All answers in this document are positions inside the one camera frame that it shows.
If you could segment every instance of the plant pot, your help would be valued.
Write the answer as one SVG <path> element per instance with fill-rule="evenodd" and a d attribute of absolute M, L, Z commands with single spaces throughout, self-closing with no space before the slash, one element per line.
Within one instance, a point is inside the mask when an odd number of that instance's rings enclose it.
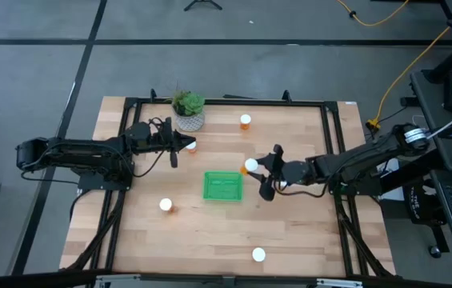
<path fill-rule="evenodd" d="M 179 128 L 183 131 L 193 132 L 201 129 L 204 124 L 204 109 L 201 113 L 192 116 L 181 116 L 176 113 L 174 107 L 172 106 L 172 111 L 174 112 L 174 117 L 176 118 L 176 123 Z"/>

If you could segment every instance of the tripod leg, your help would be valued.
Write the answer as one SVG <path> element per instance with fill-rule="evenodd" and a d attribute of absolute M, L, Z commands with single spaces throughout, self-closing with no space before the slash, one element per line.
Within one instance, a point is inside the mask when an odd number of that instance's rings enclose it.
<path fill-rule="evenodd" d="M 208 2 L 213 4 L 213 6 L 217 7 L 217 9 L 222 10 L 222 6 L 220 6 L 219 4 L 215 3 L 213 0 L 209 0 Z"/>
<path fill-rule="evenodd" d="M 199 0 L 193 0 L 192 3 L 188 4 L 188 6 L 183 9 L 183 11 L 187 12 L 197 2 L 199 2 Z"/>

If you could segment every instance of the green tray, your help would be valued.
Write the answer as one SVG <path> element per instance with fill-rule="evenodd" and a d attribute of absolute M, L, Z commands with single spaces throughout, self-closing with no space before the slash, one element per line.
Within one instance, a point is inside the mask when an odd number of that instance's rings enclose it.
<path fill-rule="evenodd" d="M 240 202 L 243 196 L 243 176 L 238 172 L 205 172 L 204 191 L 206 200 Z"/>

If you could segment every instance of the potted plant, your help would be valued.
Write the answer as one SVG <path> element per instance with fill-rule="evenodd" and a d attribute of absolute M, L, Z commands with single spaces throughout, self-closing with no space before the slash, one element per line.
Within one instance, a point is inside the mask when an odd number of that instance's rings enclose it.
<path fill-rule="evenodd" d="M 189 91 L 177 91 L 172 99 L 176 123 L 184 131 L 197 131 L 204 124 L 204 98 Z"/>

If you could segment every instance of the wooden tabletop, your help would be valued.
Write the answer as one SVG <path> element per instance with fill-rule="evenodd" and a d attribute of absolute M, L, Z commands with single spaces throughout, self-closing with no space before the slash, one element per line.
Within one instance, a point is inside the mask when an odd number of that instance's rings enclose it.
<path fill-rule="evenodd" d="M 124 97 L 104 97 L 94 140 L 117 135 Z M 339 102 L 346 148 L 364 143 L 355 102 Z M 284 149 L 284 159 L 303 160 L 326 153 L 319 108 L 275 106 L 205 107 L 206 121 L 199 132 L 185 133 L 197 139 L 197 153 L 182 151 L 178 168 L 163 155 L 147 176 L 135 179 L 126 195 L 114 270 L 135 273 L 240 274 L 280 276 L 345 276 L 334 200 L 305 195 L 272 202 L 258 194 L 259 182 L 243 179 L 241 202 L 202 199 L 204 172 L 239 171 L 247 158 Z M 249 114 L 249 130 L 240 130 L 240 115 Z M 172 116 L 170 105 L 145 104 L 141 121 Z M 331 134 L 334 124 L 330 117 Z M 135 172 L 147 170 L 156 154 L 134 157 Z M 304 187 L 318 194 L 321 185 Z M 290 187 L 285 192 L 302 190 Z M 91 191 L 76 204 L 60 267 L 71 264 L 85 249 L 98 226 L 103 191 Z M 172 214 L 158 204 L 170 198 Z M 356 197 L 362 236 L 385 268 L 394 272 L 389 243 L 379 206 L 368 197 Z M 99 267 L 104 267 L 108 238 L 103 243 Z M 253 248 L 266 252 L 255 262 Z M 357 259 L 354 244 L 352 258 Z"/>

